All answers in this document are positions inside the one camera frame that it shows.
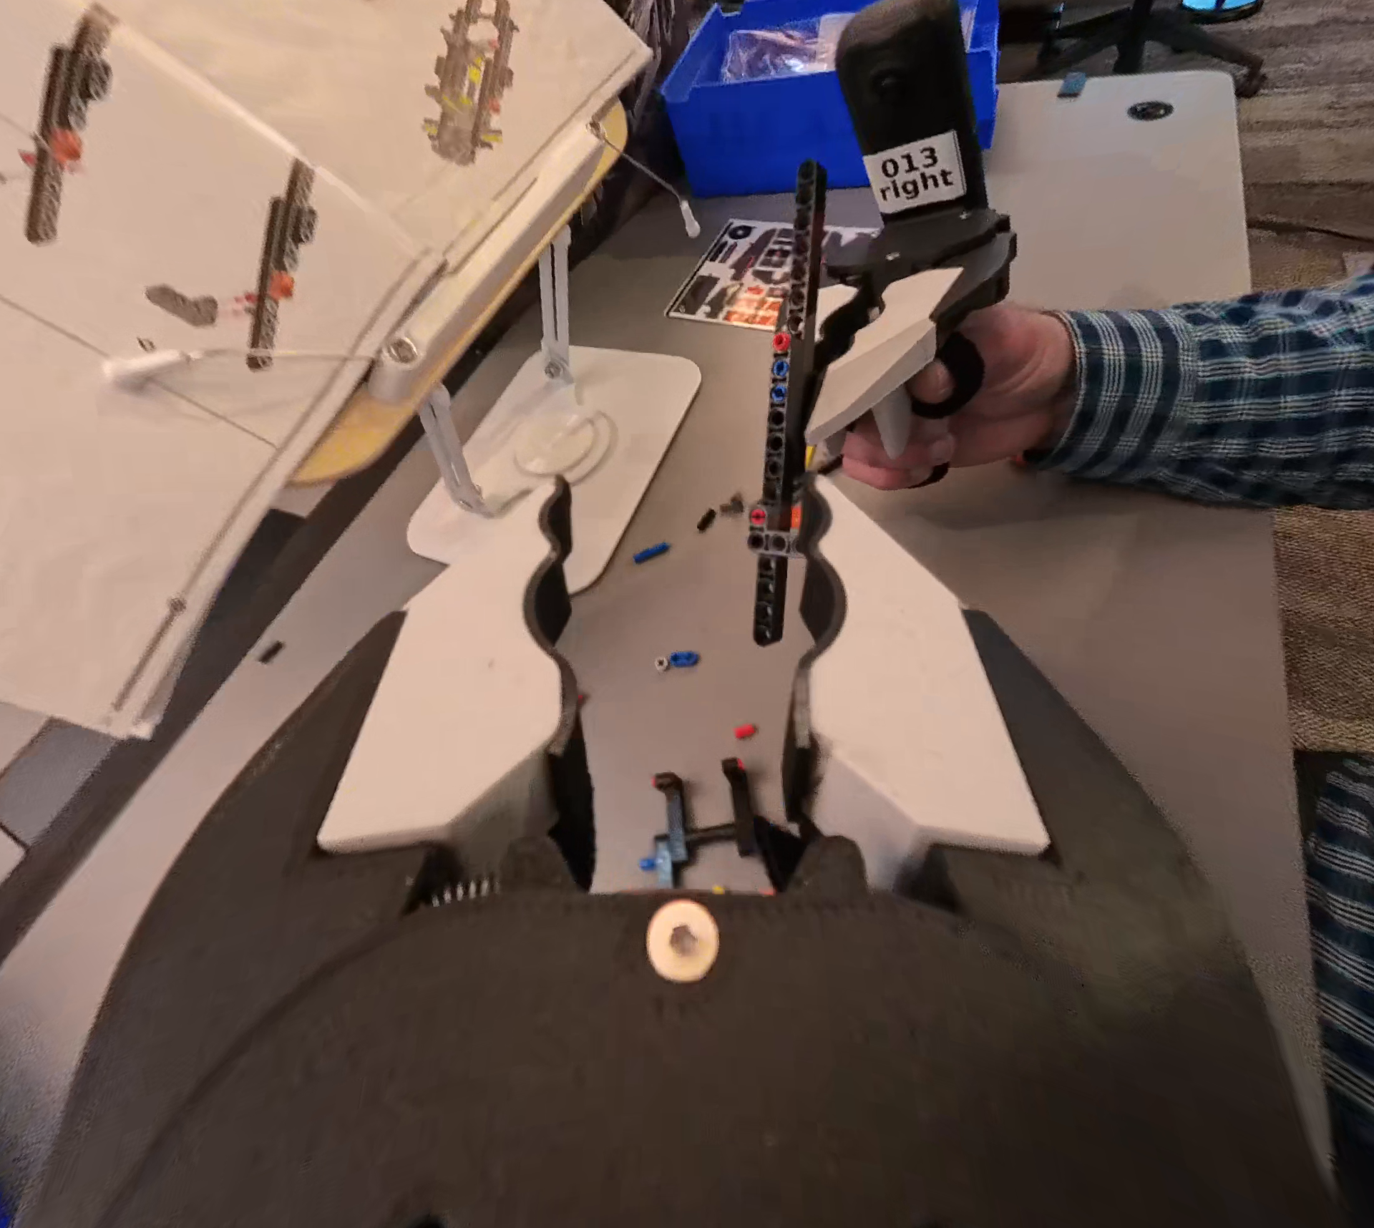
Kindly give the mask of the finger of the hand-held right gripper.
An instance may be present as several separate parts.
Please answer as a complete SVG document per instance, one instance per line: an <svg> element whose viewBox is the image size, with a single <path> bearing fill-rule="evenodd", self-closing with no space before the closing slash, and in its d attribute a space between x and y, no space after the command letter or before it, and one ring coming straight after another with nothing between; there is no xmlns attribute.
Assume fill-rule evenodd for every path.
<svg viewBox="0 0 1374 1228"><path fill-rule="evenodd" d="M814 373L838 363L859 335L880 316L872 288L825 281L814 300Z"/></svg>
<svg viewBox="0 0 1374 1228"><path fill-rule="evenodd" d="M884 448L911 448L917 401L906 385L938 358L938 309L964 271L923 271L896 276L876 315L833 365L819 373L819 396L803 441L821 448L864 417L876 421Z"/></svg>

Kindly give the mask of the person's right hand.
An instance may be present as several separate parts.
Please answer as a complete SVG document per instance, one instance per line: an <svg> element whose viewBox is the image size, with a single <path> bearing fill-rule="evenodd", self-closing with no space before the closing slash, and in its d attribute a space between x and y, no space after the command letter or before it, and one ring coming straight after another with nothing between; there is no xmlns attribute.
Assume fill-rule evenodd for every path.
<svg viewBox="0 0 1374 1228"><path fill-rule="evenodd" d="M986 363L980 392L945 421L917 421L903 456L884 449L876 421L855 424L843 477L876 490L911 490L938 480L943 470L1002 465L1060 441L1077 392L1071 321L1002 300L969 315L964 335Z"/></svg>

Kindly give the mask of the person's plaid shirt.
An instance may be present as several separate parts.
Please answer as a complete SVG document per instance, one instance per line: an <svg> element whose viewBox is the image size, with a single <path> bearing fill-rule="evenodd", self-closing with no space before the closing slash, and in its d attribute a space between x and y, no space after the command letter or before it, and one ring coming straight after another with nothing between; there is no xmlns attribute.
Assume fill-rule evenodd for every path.
<svg viewBox="0 0 1374 1228"><path fill-rule="evenodd" d="M1369 1165L1374 1142L1374 760L1328 773L1302 837L1321 1067L1334 1121Z"/></svg>

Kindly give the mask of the blue plastic bin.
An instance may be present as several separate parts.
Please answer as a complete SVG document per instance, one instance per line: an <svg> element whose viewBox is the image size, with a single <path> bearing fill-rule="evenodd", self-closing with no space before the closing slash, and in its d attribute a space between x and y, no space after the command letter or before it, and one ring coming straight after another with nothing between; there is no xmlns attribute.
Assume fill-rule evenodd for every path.
<svg viewBox="0 0 1374 1228"><path fill-rule="evenodd" d="M678 148L699 199L792 189L803 161L821 161L836 189L866 186L836 70L727 78L727 51L739 31L803 28L866 4L876 0L749 0L739 13L715 4L699 24L665 78ZM960 0L960 13L974 19L969 78L976 137L990 148L997 115L997 0Z"/></svg>

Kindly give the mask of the long black lego beam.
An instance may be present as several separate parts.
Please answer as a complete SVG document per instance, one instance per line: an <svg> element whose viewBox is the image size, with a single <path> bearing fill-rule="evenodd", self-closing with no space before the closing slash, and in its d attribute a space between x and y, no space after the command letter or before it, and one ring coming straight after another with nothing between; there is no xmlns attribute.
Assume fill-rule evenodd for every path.
<svg viewBox="0 0 1374 1228"><path fill-rule="evenodd" d="M825 237L825 168L803 161L795 172L787 293L770 344L764 477L749 513L755 555L752 640L776 644L787 623L787 569L798 540L803 424L814 401L814 344Z"/></svg>

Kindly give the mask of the black orange lego assembly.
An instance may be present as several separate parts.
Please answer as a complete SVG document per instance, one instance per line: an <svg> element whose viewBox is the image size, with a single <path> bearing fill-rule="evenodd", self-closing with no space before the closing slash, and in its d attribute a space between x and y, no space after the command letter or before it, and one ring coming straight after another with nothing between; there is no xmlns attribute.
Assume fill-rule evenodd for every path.
<svg viewBox="0 0 1374 1228"><path fill-rule="evenodd" d="M678 894L681 868L706 843L733 843L739 856L760 861L770 894L776 894L776 868L764 851L770 822L755 811L749 769L742 760L727 760L722 773L728 782L728 822L722 826L695 826L686 782L678 773L655 773L655 791L665 793L665 834L655 834L655 856L644 856L642 868L655 876L659 894Z"/></svg>

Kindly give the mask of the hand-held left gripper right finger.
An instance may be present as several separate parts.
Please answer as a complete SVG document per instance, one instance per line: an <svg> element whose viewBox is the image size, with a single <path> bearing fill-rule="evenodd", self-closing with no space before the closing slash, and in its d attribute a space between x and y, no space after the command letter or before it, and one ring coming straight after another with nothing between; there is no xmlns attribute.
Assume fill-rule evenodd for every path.
<svg viewBox="0 0 1374 1228"><path fill-rule="evenodd" d="M964 600L836 480L803 490L798 623L781 793L803 834L849 837L876 894L932 849L1046 851Z"/></svg>

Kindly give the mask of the lego instruction booklet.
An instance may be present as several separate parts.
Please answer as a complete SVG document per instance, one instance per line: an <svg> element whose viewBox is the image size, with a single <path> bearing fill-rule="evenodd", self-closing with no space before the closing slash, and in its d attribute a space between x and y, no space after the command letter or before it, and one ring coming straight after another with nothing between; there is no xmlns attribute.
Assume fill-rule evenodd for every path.
<svg viewBox="0 0 1374 1228"><path fill-rule="evenodd" d="M607 0L0 0L7 707L147 738L236 555L591 186Z"/></svg>

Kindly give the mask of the person's right forearm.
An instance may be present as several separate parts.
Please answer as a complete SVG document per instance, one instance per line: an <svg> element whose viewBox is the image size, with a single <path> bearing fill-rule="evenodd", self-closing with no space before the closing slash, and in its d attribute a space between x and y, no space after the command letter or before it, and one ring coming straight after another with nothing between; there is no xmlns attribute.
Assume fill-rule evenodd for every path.
<svg viewBox="0 0 1374 1228"><path fill-rule="evenodd" d="M1067 309L1067 432L1032 470L1194 505L1374 508L1374 275L1171 309Z"/></svg>

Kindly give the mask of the lego sticker sheet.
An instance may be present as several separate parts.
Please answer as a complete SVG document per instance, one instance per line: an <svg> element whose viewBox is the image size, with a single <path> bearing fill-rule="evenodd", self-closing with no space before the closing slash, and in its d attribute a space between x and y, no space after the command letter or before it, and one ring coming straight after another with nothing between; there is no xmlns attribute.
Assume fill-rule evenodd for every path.
<svg viewBox="0 0 1374 1228"><path fill-rule="evenodd" d="M775 329L792 288L792 237L787 219L728 215L678 288L666 316Z"/></svg>

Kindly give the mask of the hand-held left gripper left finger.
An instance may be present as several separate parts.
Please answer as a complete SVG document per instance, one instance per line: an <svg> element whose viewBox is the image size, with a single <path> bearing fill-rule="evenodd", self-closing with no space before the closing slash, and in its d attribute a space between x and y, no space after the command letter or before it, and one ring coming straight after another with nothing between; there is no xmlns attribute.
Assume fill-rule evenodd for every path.
<svg viewBox="0 0 1374 1228"><path fill-rule="evenodd" d="M319 826L325 851L437 843L462 881L542 834L573 889L599 876L583 713L558 640L571 623L571 485L477 523L390 619L398 632Z"/></svg>

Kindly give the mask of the bags of lego pieces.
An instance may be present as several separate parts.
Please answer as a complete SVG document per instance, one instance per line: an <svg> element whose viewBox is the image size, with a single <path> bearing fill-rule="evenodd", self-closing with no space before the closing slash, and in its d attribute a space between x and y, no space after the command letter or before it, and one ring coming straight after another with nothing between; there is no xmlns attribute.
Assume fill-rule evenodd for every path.
<svg viewBox="0 0 1374 1228"><path fill-rule="evenodd" d="M866 4L866 7L833 7L821 19L795 19L781 28L739 28L728 31L727 61L722 61L722 82L755 82L755 78L787 78L787 76L819 76L836 70L836 57L849 57L843 31L859 13L880 13L895 19L887 4Z"/></svg>

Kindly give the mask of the white wooden book stand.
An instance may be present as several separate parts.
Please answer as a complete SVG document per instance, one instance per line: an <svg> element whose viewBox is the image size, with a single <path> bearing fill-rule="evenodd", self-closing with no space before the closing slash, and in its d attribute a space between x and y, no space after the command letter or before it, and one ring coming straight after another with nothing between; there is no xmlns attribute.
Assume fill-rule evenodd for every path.
<svg viewBox="0 0 1374 1228"><path fill-rule="evenodd" d="M608 565L686 412L699 396L691 358L571 344L571 211L599 168L618 154L600 120L568 126L516 183L514 206L467 254L415 241L390 211L363 202L332 172L291 161L269 199L261 281L266 344L232 329L103 358L85 392L178 392L232 427L261 432L276 480L307 465L307 448L335 448L351 427L421 417L437 485L409 523L409 546L434 565L514 550L516 517L554 480L571 485L568 588L583 591ZM465 441L443 392L443 363L465 350L539 262L539 352Z"/></svg>

